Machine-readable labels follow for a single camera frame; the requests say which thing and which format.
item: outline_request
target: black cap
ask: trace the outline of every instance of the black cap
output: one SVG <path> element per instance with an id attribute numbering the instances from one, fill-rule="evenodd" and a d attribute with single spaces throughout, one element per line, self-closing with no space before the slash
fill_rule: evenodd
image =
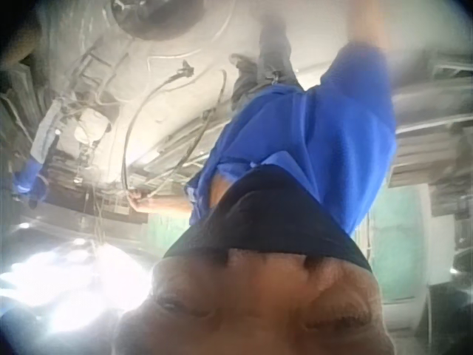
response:
<path id="1" fill-rule="evenodd" d="M 238 180 L 165 257 L 229 249 L 333 257 L 371 271 L 358 246 L 321 204 L 274 165 Z"/>

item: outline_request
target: black hose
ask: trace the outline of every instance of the black hose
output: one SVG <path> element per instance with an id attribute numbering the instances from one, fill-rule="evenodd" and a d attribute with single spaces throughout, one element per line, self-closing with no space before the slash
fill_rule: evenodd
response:
<path id="1" fill-rule="evenodd" d="M 125 146 L 123 148 L 123 161 L 122 161 L 122 168 L 121 168 L 121 177 L 122 177 L 122 184 L 123 184 L 123 190 L 125 193 L 128 192 L 129 186 L 128 186 L 128 178 L 127 178 L 127 173 L 126 173 L 126 150 L 128 149 L 128 144 L 129 144 L 129 139 L 130 136 L 132 135 L 133 128 L 135 127 L 136 121 L 138 119 L 138 116 L 140 115 L 141 111 L 143 111 L 143 108 L 145 105 L 147 105 L 148 102 L 150 102 L 151 99 L 166 85 L 180 79 L 180 78 L 190 78 L 194 74 L 194 68 L 189 66 L 187 61 L 183 62 L 183 68 L 180 69 L 176 74 L 168 78 L 164 83 L 162 83 L 160 86 L 154 88 L 143 100 L 141 105 L 138 107 L 138 110 L 136 111 L 135 115 L 132 118 L 132 121 L 128 127 L 128 130 L 126 131 L 126 137 L 125 137 Z"/>

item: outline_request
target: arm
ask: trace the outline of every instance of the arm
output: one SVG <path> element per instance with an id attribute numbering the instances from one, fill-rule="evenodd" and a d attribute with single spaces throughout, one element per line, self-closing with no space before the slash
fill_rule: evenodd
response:
<path id="1" fill-rule="evenodd" d="M 350 41 L 387 50 L 389 41 L 379 0 L 350 0 L 347 27 Z"/>
<path id="2" fill-rule="evenodd" d="M 155 196 L 141 200 L 141 193 L 130 193 L 130 206 L 137 212 L 157 213 L 170 217 L 188 217 L 192 212 L 192 205 L 186 196 L 170 195 Z"/>

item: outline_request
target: hand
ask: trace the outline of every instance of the hand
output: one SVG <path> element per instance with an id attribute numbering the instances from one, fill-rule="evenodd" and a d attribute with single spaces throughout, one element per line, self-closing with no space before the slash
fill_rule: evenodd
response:
<path id="1" fill-rule="evenodd" d="M 140 213 L 149 213 L 149 199 L 143 199 L 144 192 L 138 190 L 128 191 L 128 202 L 130 206 Z"/>

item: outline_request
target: cable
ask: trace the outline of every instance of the cable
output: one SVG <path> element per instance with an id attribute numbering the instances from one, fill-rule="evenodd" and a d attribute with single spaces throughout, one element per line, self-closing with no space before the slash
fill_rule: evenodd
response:
<path id="1" fill-rule="evenodd" d="M 184 154 L 184 156 L 179 160 L 179 163 L 177 163 L 177 165 L 164 178 L 164 180 L 161 182 L 161 184 L 155 190 L 153 190 L 152 192 L 147 194 L 146 198 L 151 198 L 151 197 L 155 196 L 157 193 L 159 193 L 159 191 L 163 188 L 164 184 L 167 183 L 169 181 L 169 179 L 172 178 L 172 176 L 183 167 L 183 165 L 191 157 L 194 150 L 197 148 L 197 145 L 202 140 L 202 137 L 203 137 L 205 131 L 207 131 L 208 125 L 210 124 L 210 121 L 212 121 L 211 120 L 212 115 L 217 111 L 217 108 L 220 106 L 220 103 L 222 102 L 223 94 L 224 94 L 225 88 L 227 86 L 227 72 L 222 70 L 222 75 L 223 75 L 223 84 L 222 84 L 222 89 L 220 89 L 220 94 L 219 94 L 219 98 L 217 100 L 217 104 L 215 105 L 215 107 L 213 109 L 207 110 L 203 113 L 204 124 L 200 128 L 200 131 L 199 131 L 197 137 L 195 138 L 194 142 L 187 149 L 187 152 Z"/>
<path id="2" fill-rule="evenodd" d="M 215 33 L 214 37 L 212 37 L 211 40 L 207 44 L 205 44 L 204 46 L 199 47 L 195 50 L 190 50 L 188 52 L 184 52 L 184 53 L 169 54 L 169 55 L 151 55 L 151 56 L 149 56 L 149 59 L 183 59 L 183 58 L 190 57 L 191 55 L 195 55 L 197 53 L 202 52 L 205 48 L 207 48 L 208 46 L 210 46 L 211 44 L 216 42 L 222 36 L 222 34 L 225 32 L 225 30 L 227 29 L 228 25 L 231 22 L 231 19 L 234 16 L 236 4 L 237 4 L 237 0 L 231 0 L 230 10 L 228 11 L 228 15 L 227 15 L 227 18 L 225 19 L 225 22 L 223 22 L 223 25 Z"/>
<path id="3" fill-rule="evenodd" d="M 147 105 L 148 102 L 150 102 L 151 99 L 166 85 L 180 79 L 180 78 L 190 78 L 194 74 L 194 68 L 191 67 L 187 61 L 183 62 L 183 68 L 179 69 L 176 74 L 168 78 L 168 80 L 164 81 L 160 86 L 154 88 L 144 99 L 141 105 L 138 107 L 135 115 L 132 118 L 132 121 L 130 122 L 130 125 L 128 127 L 128 130 L 126 131 L 126 137 L 125 137 L 125 146 L 123 148 L 123 162 L 122 162 L 122 184 L 123 184 L 123 190 L 127 192 L 129 190 L 128 187 L 128 180 L 126 176 L 126 150 L 128 149 L 128 144 L 129 144 L 129 139 L 130 136 L 132 135 L 133 128 L 135 127 L 136 120 L 138 119 L 138 116 L 140 115 L 141 111 L 143 111 L 143 108 L 145 105 Z"/>

